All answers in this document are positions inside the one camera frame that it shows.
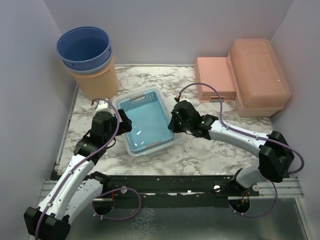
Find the pink perforated plastic basket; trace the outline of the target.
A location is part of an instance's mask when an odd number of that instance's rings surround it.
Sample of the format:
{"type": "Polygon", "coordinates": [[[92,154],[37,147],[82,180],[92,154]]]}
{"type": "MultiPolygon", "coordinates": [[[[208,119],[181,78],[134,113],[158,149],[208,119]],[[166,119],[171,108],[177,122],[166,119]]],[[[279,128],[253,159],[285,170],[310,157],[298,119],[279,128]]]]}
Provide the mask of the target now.
{"type": "Polygon", "coordinates": [[[198,100],[200,102],[217,102],[218,95],[210,85],[217,90],[224,102],[232,102],[236,96],[236,88],[227,57],[198,57],[194,65],[198,100]]]}

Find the large orange lidded container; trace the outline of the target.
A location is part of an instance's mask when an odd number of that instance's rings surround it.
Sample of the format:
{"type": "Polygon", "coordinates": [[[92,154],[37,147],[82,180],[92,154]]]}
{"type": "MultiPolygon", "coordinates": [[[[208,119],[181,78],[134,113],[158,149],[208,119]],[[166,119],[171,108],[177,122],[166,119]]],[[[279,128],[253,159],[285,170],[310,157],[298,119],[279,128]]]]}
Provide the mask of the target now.
{"type": "Polygon", "coordinates": [[[269,40],[237,39],[227,58],[239,117],[271,117],[285,107],[292,93],[269,40]]]}

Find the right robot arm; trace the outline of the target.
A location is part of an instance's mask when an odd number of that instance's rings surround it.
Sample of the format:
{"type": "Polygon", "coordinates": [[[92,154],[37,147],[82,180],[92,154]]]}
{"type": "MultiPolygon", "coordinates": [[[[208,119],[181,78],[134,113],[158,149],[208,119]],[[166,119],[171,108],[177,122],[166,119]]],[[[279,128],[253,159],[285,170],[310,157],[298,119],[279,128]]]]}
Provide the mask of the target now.
{"type": "Polygon", "coordinates": [[[282,182],[294,160],[293,151],[280,132],[264,134],[222,123],[216,116],[200,115],[187,100],[173,107],[168,129],[173,133],[189,133],[196,138],[224,142],[257,157],[258,163],[239,169],[231,178],[229,189],[236,196],[259,182],[282,182]]]}

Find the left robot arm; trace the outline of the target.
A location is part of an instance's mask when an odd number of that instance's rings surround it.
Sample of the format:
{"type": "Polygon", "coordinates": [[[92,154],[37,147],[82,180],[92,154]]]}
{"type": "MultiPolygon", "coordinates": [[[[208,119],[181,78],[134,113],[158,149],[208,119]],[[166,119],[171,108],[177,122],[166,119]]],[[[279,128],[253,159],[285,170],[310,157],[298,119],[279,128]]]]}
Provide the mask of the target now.
{"type": "Polygon", "coordinates": [[[106,197],[111,186],[104,180],[88,177],[99,159],[111,148],[112,140],[132,130],[123,109],[116,114],[99,111],[91,129],[76,144],[67,169],[50,193],[36,208],[28,207],[23,218],[30,235],[37,240],[64,240],[77,216],[97,196],[106,197]]]}

